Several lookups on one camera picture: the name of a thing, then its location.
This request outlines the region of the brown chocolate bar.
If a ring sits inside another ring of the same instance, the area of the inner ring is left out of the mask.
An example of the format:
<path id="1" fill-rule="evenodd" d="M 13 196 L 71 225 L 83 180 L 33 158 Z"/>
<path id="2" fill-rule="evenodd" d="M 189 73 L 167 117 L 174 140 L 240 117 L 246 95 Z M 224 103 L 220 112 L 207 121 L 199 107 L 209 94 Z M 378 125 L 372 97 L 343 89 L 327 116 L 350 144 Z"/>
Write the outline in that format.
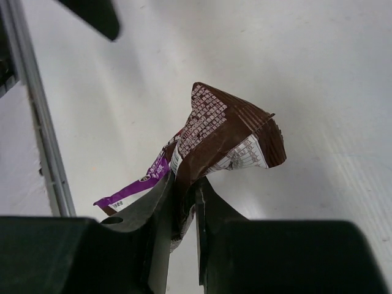
<path id="1" fill-rule="evenodd" d="M 195 201 L 187 193 L 195 182 L 220 170 L 277 167 L 287 158 L 272 113 L 202 82 L 192 86 L 191 109 L 184 127 L 162 148 L 144 177 L 95 202 L 111 216 L 129 206 L 133 195 L 150 191 L 163 176 L 174 173 L 178 196 L 172 250 L 194 219 Z"/>

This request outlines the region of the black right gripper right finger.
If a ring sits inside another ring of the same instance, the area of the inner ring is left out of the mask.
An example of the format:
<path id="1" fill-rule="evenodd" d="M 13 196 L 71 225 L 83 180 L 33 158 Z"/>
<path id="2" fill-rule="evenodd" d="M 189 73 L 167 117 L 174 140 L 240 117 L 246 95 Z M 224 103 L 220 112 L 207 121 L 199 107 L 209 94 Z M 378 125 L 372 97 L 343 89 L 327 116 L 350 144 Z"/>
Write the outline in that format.
<path id="1" fill-rule="evenodd" d="M 387 293 L 361 230 L 345 220 L 250 220 L 206 178 L 194 185 L 205 293 Z"/>

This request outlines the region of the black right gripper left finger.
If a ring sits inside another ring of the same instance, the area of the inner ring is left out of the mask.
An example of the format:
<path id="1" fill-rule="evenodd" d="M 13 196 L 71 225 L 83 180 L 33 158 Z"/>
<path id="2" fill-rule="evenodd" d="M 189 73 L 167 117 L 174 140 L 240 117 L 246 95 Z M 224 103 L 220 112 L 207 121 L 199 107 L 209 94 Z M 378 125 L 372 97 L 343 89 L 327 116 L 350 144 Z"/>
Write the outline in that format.
<path id="1" fill-rule="evenodd" d="M 1 218 L 2 293 L 165 293 L 172 173 L 102 222 Z"/>

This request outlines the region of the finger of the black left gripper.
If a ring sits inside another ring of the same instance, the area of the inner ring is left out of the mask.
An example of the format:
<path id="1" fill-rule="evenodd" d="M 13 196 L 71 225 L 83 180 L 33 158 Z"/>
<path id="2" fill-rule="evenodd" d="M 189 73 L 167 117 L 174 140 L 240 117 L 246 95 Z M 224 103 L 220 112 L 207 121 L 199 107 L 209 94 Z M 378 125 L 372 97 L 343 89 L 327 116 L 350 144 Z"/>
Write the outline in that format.
<path id="1" fill-rule="evenodd" d="M 59 0 L 110 41 L 119 37 L 119 19 L 111 0 Z"/>

